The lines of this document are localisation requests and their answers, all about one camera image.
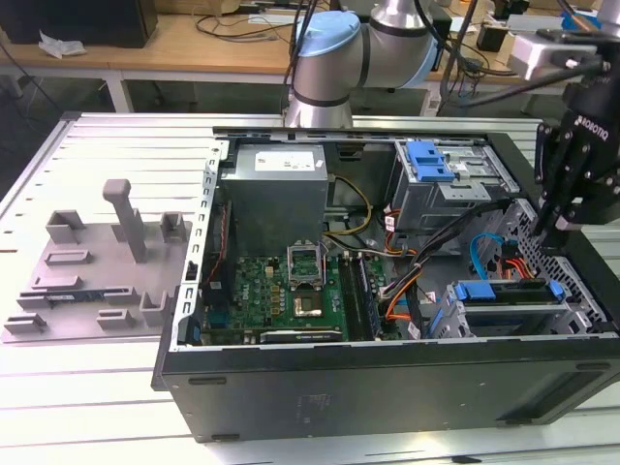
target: gray plastic post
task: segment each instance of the gray plastic post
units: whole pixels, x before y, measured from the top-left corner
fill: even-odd
[[[141,219],[134,213],[134,209],[129,202],[129,192],[131,190],[132,185],[127,179],[108,179],[104,186],[104,199],[114,206],[118,222],[125,234],[134,260],[137,264],[142,264],[146,261],[144,229]]]

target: yellow wire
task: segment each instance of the yellow wire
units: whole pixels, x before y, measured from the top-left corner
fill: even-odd
[[[342,231],[329,231],[327,232],[325,235],[350,235],[350,234],[355,234],[358,231],[363,230],[364,228],[366,228],[368,226],[368,224],[370,223],[370,218],[372,217],[372,205],[370,204],[370,201],[368,200],[368,198],[364,195],[363,192],[361,192],[359,190],[359,188],[353,183],[351,182],[350,179],[344,177],[344,176],[334,176],[336,179],[340,179],[343,182],[345,182],[346,184],[349,185],[349,187],[351,187],[354,191],[356,191],[360,197],[363,198],[364,203],[366,203],[366,218],[364,218],[364,222],[355,227],[355,228],[350,228],[349,230],[342,230]]]

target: table leg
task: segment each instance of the table leg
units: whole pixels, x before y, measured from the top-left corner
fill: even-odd
[[[7,89],[9,95],[16,99],[20,99],[23,96],[19,82],[15,76],[0,76],[0,85]]]
[[[419,112],[420,116],[437,116],[437,110],[442,103],[439,85],[439,82],[428,82],[422,110]]]
[[[114,109],[117,113],[134,112],[132,99],[127,88],[127,81],[120,77],[107,77],[109,95],[112,98]]]

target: sticker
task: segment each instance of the sticker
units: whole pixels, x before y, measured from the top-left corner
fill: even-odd
[[[419,339],[419,337],[422,336],[422,333],[419,332],[418,327],[414,325],[413,322],[409,322],[409,325],[407,326],[407,332],[409,332],[413,339]]]
[[[435,292],[431,291],[430,293],[424,294],[425,298],[421,298],[419,303],[437,303],[437,296],[435,296]]]
[[[393,216],[386,217],[386,230],[393,233],[396,229],[396,221]]]
[[[47,300],[75,300],[76,298],[70,294],[66,295],[48,295]]]
[[[448,163],[448,166],[451,170],[456,171],[467,171],[467,165],[462,162],[457,163]]]
[[[312,152],[259,152],[255,171],[314,171]]]

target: black box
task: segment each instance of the black box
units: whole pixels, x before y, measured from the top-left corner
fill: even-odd
[[[370,19],[370,12],[375,5],[376,0],[338,0],[340,10],[355,13],[361,22],[368,22]],[[450,26],[452,25],[452,18],[446,13],[446,11],[431,1],[428,5],[428,12],[433,17],[433,26],[437,29],[439,36],[445,41],[450,35]],[[435,63],[433,63],[433,71],[439,69],[439,64],[442,61],[443,49],[439,47],[439,53]]]
[[[2,0],[0,27],[14,44],[36,44],[39,30],[85,46],[144,47],[157,25],[154,0]]]
[[[500,51],[508,29],[483,24],[476,40],[476,47],[482,51]]]

